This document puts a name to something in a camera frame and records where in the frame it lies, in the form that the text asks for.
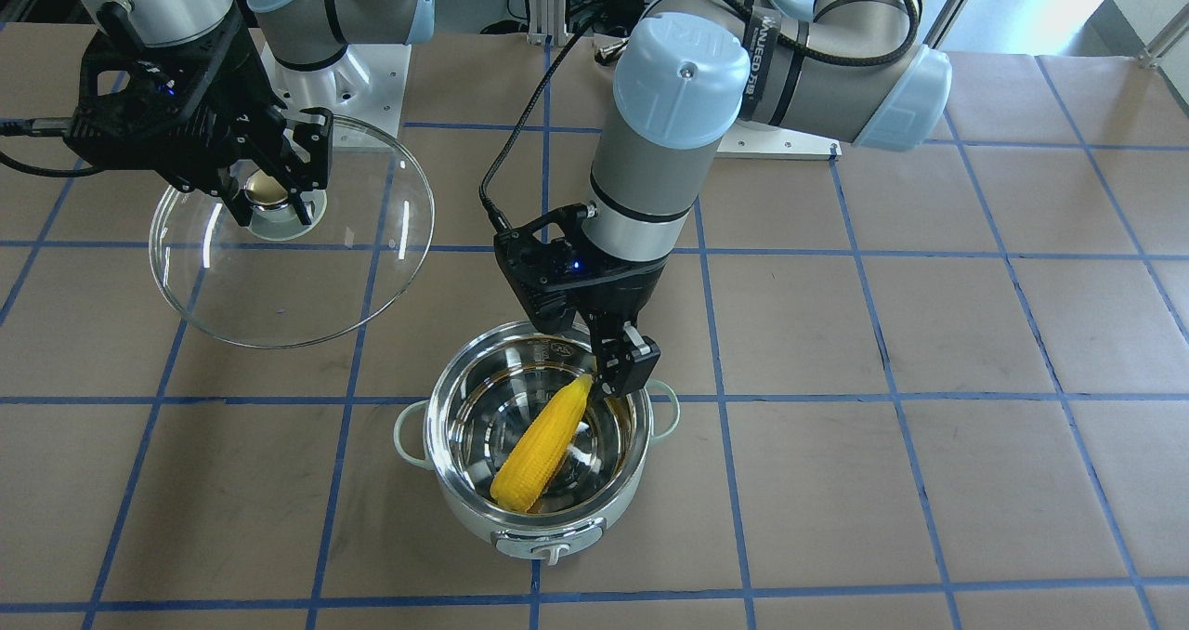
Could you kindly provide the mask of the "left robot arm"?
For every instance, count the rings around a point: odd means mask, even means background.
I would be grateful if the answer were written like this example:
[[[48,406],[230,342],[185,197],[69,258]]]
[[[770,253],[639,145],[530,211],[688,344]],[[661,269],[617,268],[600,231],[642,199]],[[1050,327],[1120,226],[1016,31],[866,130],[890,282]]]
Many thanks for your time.
[[[946,108],[952,68],[919,40],[925,0],[653,0],[621,50],[589,199],[515,227],[478,199],[531,325],[581,320],[592,399],[644,388],[660,347],[637,329],[726,131],[738,122],[910,151]]]

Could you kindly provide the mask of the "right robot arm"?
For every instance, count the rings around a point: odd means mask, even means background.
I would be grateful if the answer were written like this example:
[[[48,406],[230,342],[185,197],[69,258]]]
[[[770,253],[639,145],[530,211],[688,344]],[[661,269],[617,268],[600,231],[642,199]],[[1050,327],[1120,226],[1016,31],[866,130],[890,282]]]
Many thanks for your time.
[[[218,199],[264,239],[323,218],[338,116],[400,101],[369,51],[429,40],[435,0],[81,0],[97,34],[64,141]]]

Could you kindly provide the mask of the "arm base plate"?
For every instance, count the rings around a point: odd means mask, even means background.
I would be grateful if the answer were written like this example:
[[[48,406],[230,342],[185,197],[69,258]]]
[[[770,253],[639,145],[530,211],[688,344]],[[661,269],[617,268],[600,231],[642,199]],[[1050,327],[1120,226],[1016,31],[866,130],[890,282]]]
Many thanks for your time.
[[[300,73],[281,67],[264,46],[262,61],[289,111],[326,108],[398,138],[411,55],[405,45],[356,45],[326,70]]]
[[[722,159],[831,160],[838,155],[837,140],[767,125],[732,125],[717,149]]]

